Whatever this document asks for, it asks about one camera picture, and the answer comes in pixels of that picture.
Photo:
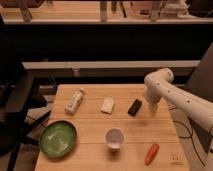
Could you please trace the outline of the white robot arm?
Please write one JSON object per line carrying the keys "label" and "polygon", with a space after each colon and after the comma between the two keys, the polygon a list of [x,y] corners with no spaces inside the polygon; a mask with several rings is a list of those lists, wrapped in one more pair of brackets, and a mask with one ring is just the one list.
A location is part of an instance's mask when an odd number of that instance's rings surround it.
{"label": "white robot arm", "polygon": [[144,98],[152,106],[164,98],[212,136],[204,171],[213,171],[213,103],[174,86],[173,80],[174,74],[169,68],[149,73],[144,78]]}

